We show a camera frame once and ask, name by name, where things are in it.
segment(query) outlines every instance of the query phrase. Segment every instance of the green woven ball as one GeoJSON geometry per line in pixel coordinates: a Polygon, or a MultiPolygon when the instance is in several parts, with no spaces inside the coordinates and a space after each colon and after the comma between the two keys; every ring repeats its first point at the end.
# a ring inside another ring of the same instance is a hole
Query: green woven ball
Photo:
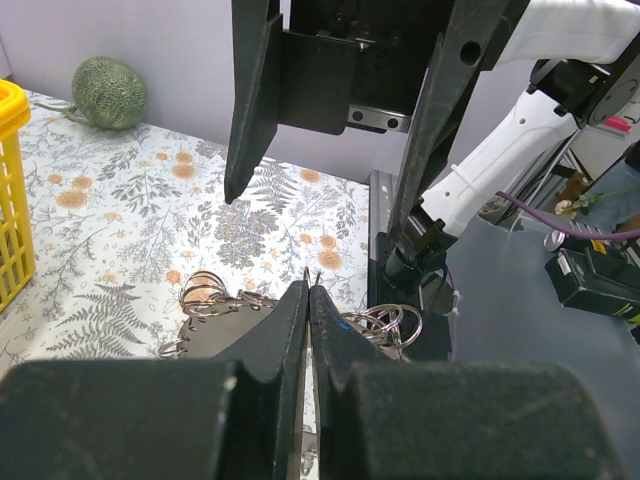
{"type": "Polygon", "coordinates": [[[108,130],[135,127],[147,113],[144,80],[112,58],[93,57],[82,62],[73,76],[71,94],[91,124],[108,130]]]}

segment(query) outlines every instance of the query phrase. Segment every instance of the black metal bracket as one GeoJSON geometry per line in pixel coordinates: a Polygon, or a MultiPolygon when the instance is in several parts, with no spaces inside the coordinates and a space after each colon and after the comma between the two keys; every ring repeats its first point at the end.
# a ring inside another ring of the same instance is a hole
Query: black metal bracket
{"type": "Polygon", "coordinates": [[[540,60],[531,73],[530,93],[541,90],[559,103],[558,115],[571,113],[581,128],[615,115],[640,87],[640,34],[610,65],[578,60],[540,60]]]}
{"type": "Polygon", "coordinates": [[[392,242],[399,241],[409,213],[422,193],[420,188],[431,183],[423,177],[432,180],[446,166],[446,157],[442,155],[437,164],[432,163],[431,153],[462,120],[469,89],[475,84],[483,56],[508,4],[508,0],[489,0],[456,1],[453,5],[449,25],[436,41],[409,130],[387,230],[392,242]]]}
{"type": "MultiPolygon", "coordinates": [[[[369,260],[369,276],[367,285],[367,304],[369,306],[384,303],[407,304],[417,308],[422,315],[424,326],[417,340],[404,349],[403,353],[411,360],[447,360],[451,353],[451,336],[449,320],[422,308],[420,287],[403,290],[392,286],[387,280],[385,267],[390,256],[394,254],[394,245],[384,232],[376,239],[377,261],[369,260]]],[[[417,325],[413,315],[407,315],[400,324],[402,338],[409,338],[417,325]]]]}
{"type": "Polygon", "coordinates": [[[415,165],[431,155],[427,179],[446,165],[478,72],[493,68],[527,4],[294,0],[283,31],[278,1],[232,0],[236,98],[225,200],[245,190],[278,124],[333,135],[347,125],[377,133],[398,125],[359,124],[349,118],[351,105],[414,116],[414,124],[426,115],[430,123],[419,130],[433,138],[409,142],[409,157],[419,157],[410,160],[411,175],[424,185],[424,165],[415,165]],[[438,93],[420,107],[425,83],[438,93]]]}

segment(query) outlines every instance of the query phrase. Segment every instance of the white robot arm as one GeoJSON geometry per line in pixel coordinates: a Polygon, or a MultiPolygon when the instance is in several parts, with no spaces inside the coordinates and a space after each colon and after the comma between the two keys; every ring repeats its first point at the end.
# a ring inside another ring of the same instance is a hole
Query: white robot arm
{"type": "MultiPolygon", "coordinates": [[[[615,61],[640,31],[640,7],[618,0],[534,0],[499,63],[517,58],[615,61]]],[[[637,82],[629,89],[636,89],[637,82]]],[[[545,150],[580,128],[541,91],[524,92],[500,125],[424,194],[423,208],[459,236],[480,207],[545,150]]]]}

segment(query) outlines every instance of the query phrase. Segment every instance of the key ring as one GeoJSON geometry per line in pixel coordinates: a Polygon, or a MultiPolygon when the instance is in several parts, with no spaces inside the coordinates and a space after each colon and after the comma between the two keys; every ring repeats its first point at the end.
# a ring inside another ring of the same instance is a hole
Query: key ring
{"type": "Polygon", "coordinates": [[[382,328],[386,326],[382,320],[371,315],[365,315],[363,313],[343,313],[342,318],[351,325],[351,327],[367,340],[375,345],[385,343],[387,341],[387,333],[382,331],[382,328]],[[376,330],[371,330],[363,326],[360,321],[372,323],[378,327],[376,330]]]}
{"type": "Polygon", "coordinates": [[[219,290],[225,292],[228,295],[227,289],[224,285],[222,279],[213,272],[208,272],[206,270],[198,270],[197,272],[192,273],[182,284],[180,289],[180,297],[184,297],[184,289],[186,289],[189,285],[205,285],[210,286],[212,288],[218,288],[219,290]],[[196,283],[196,280],[204,280],[205,283],[196,283]]]}
{"type": "Polygon", "coordinates": [[[171,340],[158,348],[158,356],[160,358],[171,358],[180,355],[184,350],[182,348],[182,338],[171,340]]]}
{"type": "Polygon", "coordinates": [[[238,292],[238,297],[248,302],[248,306],[253,308],[254,310],[256,310],[255,307],[257,307],[258,310],[260,310],[260,307],[274,308],[278,303],[269,297],[256,292],[248,292],[246,290],[240,290],[238,292]]]}
{"type": "Polygon", "coordinates": [[[381,319],[386,315],[389,315],[390,322],[387,323],[382,330],[384,332],[389,332],[392,329],[398,327],[400,322],[402,322],[402,318],[404,316],[404,310],[394,303],[383,303],[381,305],[376,305],[375,307],[368,308],[363,312],[365,315],[373,316],[374,313],[378,313],[377,318],[381,319]]]}
{"type": "Polygon", "coordinates": [[[397,345],[390,345],[390,346],[383,346],[380,347],[384,350],[399,350],[401,351],[402,349],[408,347],[409,345],[411,345],[413,342],[416,341],[416,339],[420,336],[420,333],[422,332],[422,327],[423,327],[423,322],[422,322],[422,315],[420,315],[420,312],[418,311],[417,308],[412,307],[411,305],[399,305],[399,307],[401,307],[403,310],[406,310],[408,312],[413,313],[416,318],[418,319],[418,325],[416,326],[415,331],[411,334],[411,336],[409,338],[407,338],[404,342],[400,342],[397,345]]]}
{"type": "Polygon", "coordinates": [[[251,307],[252,305],[233,297],[218,297],[212,302],[194,302],[183,304],[182,312],[190,317],[197,318],[201,322],[208,317],[219,317],[237,312],[239,307],[251,307]]]}

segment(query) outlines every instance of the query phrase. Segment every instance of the gray panel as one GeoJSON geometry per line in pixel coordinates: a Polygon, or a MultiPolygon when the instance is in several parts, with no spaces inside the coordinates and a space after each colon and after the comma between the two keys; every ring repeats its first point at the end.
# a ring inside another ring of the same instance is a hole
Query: gray panel
{"type": "Polygon", "coordinates": [[[453,358],[568,367],[591,392],[630,478],[640,478],[640,348],[624,321],[562,307],[543,238],[542,229],[469,224],[449,255],[463,296],[450,320],[453,358]]]}
{"type": "Polygon", "coordinates": [[[398,177],[374,170],[369,176],[369,258],[376,258],[376,235],[386,232],[398,177]]]}

